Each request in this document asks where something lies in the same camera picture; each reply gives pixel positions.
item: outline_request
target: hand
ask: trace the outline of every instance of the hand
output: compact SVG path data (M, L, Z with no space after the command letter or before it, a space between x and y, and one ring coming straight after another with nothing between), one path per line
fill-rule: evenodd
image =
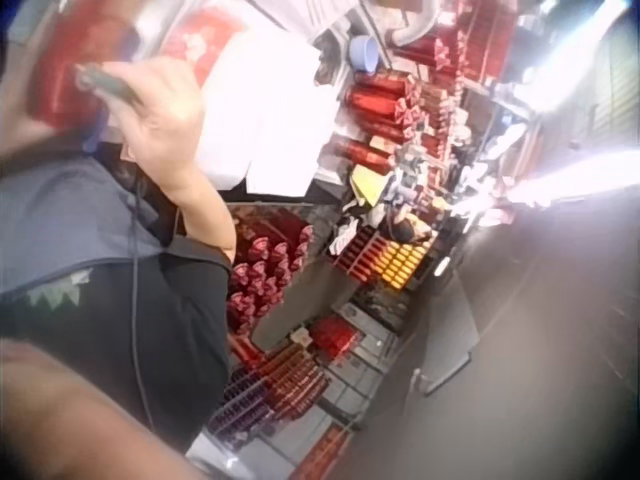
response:
M140 103L128 105L104 92L135 162L169 197L188 189L202 133L204 107L191 67L158 57L145 62L105 63L103 70L124 80Z

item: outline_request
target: fluorescent light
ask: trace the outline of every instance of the fluorescent light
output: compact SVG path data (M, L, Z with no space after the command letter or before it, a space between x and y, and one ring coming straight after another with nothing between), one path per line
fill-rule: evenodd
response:
M548 15L549 12L556 7L556 5L558 5L558 0L545 0L544 2L542 2L542 5L540 5L540 12L542 12L544 15Z
M526 102L538 112L558 107L588 72L600 40L629 8L625 0L606 0L587 22L560 45L537 72Z
M442 261L438 264L438 268L436 268L436 271L433 273L433 276L439 277L440 275L442 275L444 271L447 269L447 267L449 266L450 262L451 262L451 257L443 258Z
M548 206L640 185L640 150L597 155L515 187L507 198L514 203Z

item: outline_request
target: store aisle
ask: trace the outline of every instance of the store aisle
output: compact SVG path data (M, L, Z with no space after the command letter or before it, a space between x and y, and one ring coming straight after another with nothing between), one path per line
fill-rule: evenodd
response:
M478 232L458 271L481 335L473 361L403 405L416 342L380 390L397 403L371 412L330 478L627 478L609 469L638 434L638 200Z

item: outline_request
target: white pipe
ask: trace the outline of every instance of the white pipe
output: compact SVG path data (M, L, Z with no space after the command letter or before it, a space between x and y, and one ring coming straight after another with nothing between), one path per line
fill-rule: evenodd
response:
M433 28L442 8L442 0L423 0L422 13L407 28L391 34L391 41L397 47L415 42Z

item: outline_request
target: blurry skin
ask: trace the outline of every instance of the blurry skin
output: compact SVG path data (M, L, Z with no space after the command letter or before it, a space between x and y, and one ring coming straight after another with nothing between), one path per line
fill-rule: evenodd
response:
M0 342L2 440L42 480L202 475L93 385L42 351Z
M52 127L26 114L29 79L43 41L55 21L55 13L52 2L26 47L9 46L7 68L0 83L0 163L3 156L51 139L56 134Z

